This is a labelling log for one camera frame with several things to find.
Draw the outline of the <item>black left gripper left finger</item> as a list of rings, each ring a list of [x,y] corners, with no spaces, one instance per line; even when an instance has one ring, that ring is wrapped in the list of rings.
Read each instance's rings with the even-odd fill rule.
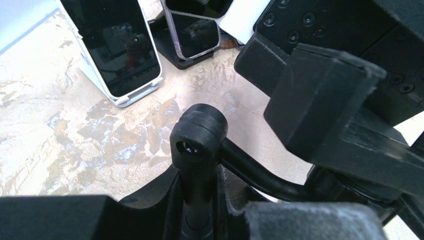
[[[19,196],[0,199],[3,240],[163,240],[176,237],[170,204],[178,169],[120,201],[107,195]]]

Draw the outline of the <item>purple case phone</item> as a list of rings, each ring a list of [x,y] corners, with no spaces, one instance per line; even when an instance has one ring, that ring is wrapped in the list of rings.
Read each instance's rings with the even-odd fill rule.
[[[176,55],[193,60],[219,47],[221,33],[213,20],[171,13],[161,1]]]

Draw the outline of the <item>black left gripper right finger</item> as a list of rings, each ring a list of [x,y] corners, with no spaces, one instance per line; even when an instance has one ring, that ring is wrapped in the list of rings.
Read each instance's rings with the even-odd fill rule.
[[[380,220],[350,202],[269,201],[235,174],[218,174],[225,240],[385,240]]]

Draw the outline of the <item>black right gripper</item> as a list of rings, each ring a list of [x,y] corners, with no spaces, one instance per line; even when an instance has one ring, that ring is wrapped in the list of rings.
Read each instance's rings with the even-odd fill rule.
[[[279,59],[247,44],[234,68],[266,95],[302,43],[348,52],[387,72],[365,107],[395,126],[424,110],[424,3],[421,0],[273,0],[253,27]]]

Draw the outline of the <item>wooden base phone stand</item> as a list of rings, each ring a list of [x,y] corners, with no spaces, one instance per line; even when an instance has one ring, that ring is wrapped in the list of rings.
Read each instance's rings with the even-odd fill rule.
[[[221,50],[237,49],[239,47],[238,41],[235,38],[221,38],[219,48]]]

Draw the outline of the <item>lilac case phone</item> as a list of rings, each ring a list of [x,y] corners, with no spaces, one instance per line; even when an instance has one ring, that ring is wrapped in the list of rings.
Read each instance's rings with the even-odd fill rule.
[[[233,0],[165,0],[164,5],[172,13],[219,19],[227,13],[233,2]]]

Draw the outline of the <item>black round base phone stand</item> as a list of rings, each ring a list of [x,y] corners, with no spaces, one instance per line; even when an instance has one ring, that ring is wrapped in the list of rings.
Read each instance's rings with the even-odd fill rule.
[[[374,205],[383,223],[399,217],[424,237],[424,143],[407,146],[394,126],[424,108],[397,93],[379,66],[347,52],[299,44],[264,111],[284,147],[311,163],[304,185],[271,174],[227,138],[224,115],[207,104],[183,113],[170,135],[184,198],[181,236],[218,233],[219,166],[289,202]]]

